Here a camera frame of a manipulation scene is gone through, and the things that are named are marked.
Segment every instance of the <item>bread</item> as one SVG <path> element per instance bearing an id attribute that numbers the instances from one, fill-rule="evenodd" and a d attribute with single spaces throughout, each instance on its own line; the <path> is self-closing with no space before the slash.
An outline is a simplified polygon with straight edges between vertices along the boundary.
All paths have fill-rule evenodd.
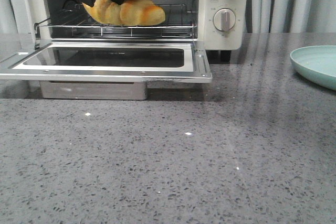
<path id="1" fill-rule="evenodd" d="M 121 5 L 96 0 L 93 7 L 84 3 L 83 6 L 94 20 L 103 24 L 153 26 L 165 21 L 164 10 L 151 0 L 125 0 Z"/>

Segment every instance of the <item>toaster oven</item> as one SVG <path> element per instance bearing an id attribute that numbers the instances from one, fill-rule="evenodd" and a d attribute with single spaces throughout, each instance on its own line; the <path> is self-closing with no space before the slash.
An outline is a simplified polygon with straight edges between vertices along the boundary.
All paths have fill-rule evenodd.
<path id="1" fill-rule="evenodd" d="M 26 0 L 35 43 L 0 62 L 1 79 L 38 80 L 44 98 L 134 99 L 147 83 L 212 81 L 207 52 L 238 49 L 246 0 L 152 0 L 153 26 L 100 24 L 78 0 Z"/>

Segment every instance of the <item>curtain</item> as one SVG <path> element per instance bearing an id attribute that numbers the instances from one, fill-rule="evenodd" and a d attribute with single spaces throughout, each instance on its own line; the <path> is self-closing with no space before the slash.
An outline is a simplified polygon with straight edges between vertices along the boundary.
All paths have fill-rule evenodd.
<path id="1" fill-rule="evenodd" d="M 10 0 L 0 0 L 0 33 L 16 34 L 17 28 Z"/>
<path id="2" fill-rule="evenodd" d="M 336 0 L 248 0 L 247 32 L 336 32 Z"/>

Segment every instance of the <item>oven control panel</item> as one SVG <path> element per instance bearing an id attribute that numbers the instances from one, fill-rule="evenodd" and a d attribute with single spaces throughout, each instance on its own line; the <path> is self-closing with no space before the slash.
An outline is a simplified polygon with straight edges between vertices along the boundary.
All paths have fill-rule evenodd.
<path id="1" fill-rule="evenodd" d="M 205 49 L 235 50 L 241 46 L 245 8 L 246 0 L 199 0 L 199 38 Z"/>

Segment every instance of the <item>oven door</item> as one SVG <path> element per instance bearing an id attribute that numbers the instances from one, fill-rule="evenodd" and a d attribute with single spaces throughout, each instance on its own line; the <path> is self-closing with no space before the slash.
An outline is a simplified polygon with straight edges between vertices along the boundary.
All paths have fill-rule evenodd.
<path id="1" fill-rule="evenodd" d="M 73 82 L 211 82 L 203 44 L 45 42 L 0 62 L 0 79 Z"/>

